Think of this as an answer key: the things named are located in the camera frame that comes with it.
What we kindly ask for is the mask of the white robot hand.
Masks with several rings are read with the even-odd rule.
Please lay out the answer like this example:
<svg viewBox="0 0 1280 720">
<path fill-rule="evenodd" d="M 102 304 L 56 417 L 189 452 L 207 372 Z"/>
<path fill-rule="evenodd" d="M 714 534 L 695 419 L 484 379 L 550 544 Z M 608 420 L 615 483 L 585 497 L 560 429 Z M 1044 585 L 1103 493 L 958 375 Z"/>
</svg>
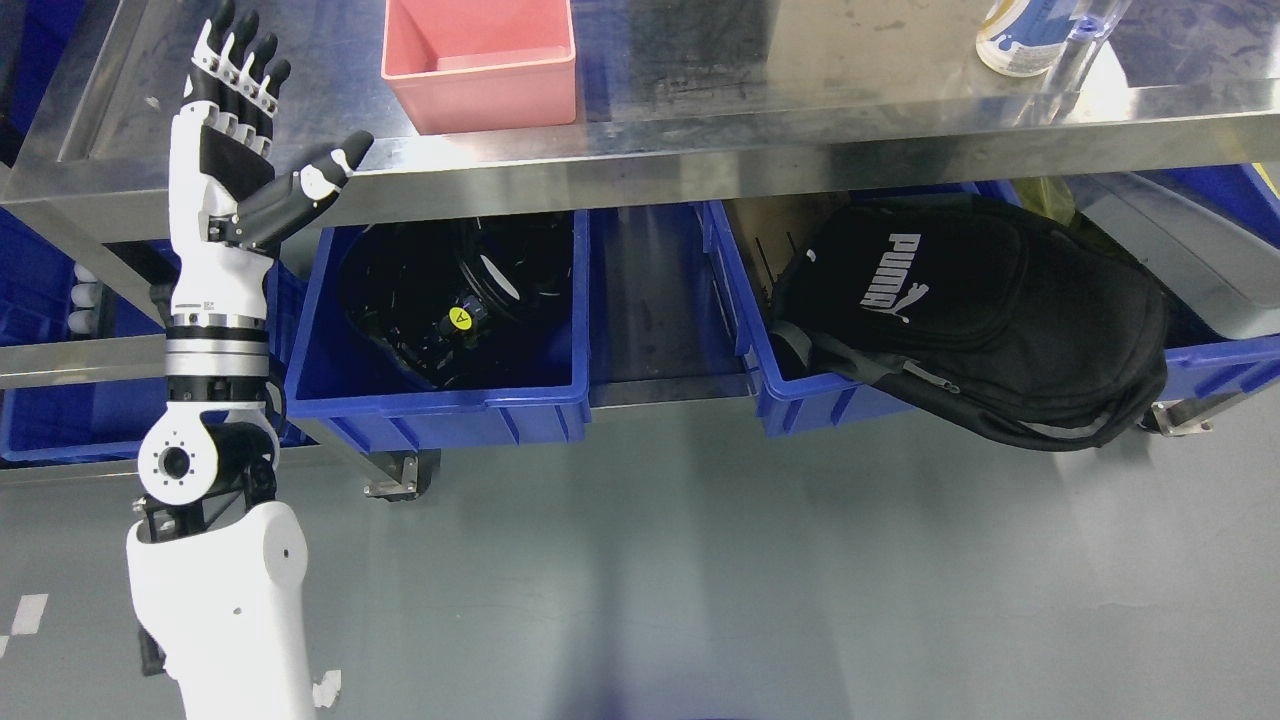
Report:
<svg viewBox="0 0 1280 720">
<path fill-rule="evenodd" d="M 275 33 L 253 40 L 259 22 L 256 10 L 237 15 L 233 1 L 218 4 L 198 32 L 184 104 L 172 119 L 168 215 L 180 259 L 173 316 L 264 322 L 273 260 L 252 251 L 276 251 L 320 218 L 374 145 L 357 129 L 276 173 L 269 154 L 291 63 L 273 60 Z"/>
</svg>

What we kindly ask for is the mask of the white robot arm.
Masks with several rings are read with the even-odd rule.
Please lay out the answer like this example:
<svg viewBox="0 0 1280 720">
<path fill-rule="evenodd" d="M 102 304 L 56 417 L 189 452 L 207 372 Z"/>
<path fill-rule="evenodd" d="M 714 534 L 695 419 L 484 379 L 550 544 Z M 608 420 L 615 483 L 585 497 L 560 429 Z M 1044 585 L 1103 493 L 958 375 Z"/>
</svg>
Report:
<svg viewBox="0 0 1280 720">
<path fill-rule="evenodd" d="M 293 170 L 269 152 L 291 64 L 259 14 L 204 19 L 172 118 L 163 415 L 140 445 L 125 534 L 140 666 L 178 687 L 187 719 L 312 719 L 302 584 L 308 546 L 276 496 L 282 443 L 266 281 L 282 245 L 324 214 L 372 146 L 357 131 Z"/>
</svg>

